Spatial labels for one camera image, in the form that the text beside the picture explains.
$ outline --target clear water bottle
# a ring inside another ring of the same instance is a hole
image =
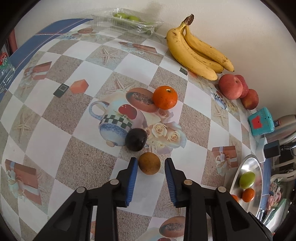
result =
[[[8,84],[13,80],[15,68],[11,64],[5,45],[0,51],[0,93],[2,93]]]

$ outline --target peach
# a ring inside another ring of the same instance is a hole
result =
[[[243,91],[239,78],[232,74],[225,74],[219,80],[219,88],[222,94],[230,100],[237,99]]]
[[[244,98],[241,98],[243,106],[247,110],[255,109],[259,103],[259,97],[255,90],[249,89],[247,95]]]
[[[248,94],[249,87],[243,76],[241,76],[240,74],[236,74],[235,76],[238,77],[238,79],[242,83],[242,95],[240,96],[240,98],[244,98]]]

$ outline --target green fruit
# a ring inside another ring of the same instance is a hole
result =
[[[116,17],[116,18],[128,18],[128,16],[123,12],[118,12],[118,13],[114,14],[114,17]]]
[[[243,189],[251,187],[255,182],[255,174],[253,172],[244,173],[239,179],[239,186]]]
[[[137,21],[137,22],[140,22],[140,21],[141,21],[141,20],[140,20],[138,17],[136,17],[136,16],[129,16],[128,19],[129,19],[129,20],[132,20],[132,21]]]

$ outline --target silver bolt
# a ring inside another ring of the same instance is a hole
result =
[[[78,193],[84,193],[84,191],[85,191],[84,187],[79,187],[76,189],[76,192],[78,192]]]
[[[119,183],[119,181],[117,180],[117,179],[112,179],[111,181],[110,181],[110,184],[111,185],[117,185]]]
[[[190,186],[190,185],[192,185],[192,181],[190,180],[190,179],[186,179],[185,181],[184,181],[184,184],[185,185],[188,185],[188,186]]]
[[[224,192],[226,192],[226,188],[222,187],[222,186],[218,187],[218,191],[224,193]]]

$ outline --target silver oval tray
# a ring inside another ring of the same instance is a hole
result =
[[[255,198],[247,203],[241,199],[244,190],[239,186],[239,179],[242,174],[249,171],[255,173],[255,182],[253,186],[251,186],[251,188],[255,190]],[[255,216],[257,216],[259,211],[262,198],[262,179],[262,171],[258,159],[254,155],[247,155],[240,164],[229,191],[230,194],[234,194],[239,197],[239,204],[246,212],[251,212]]]

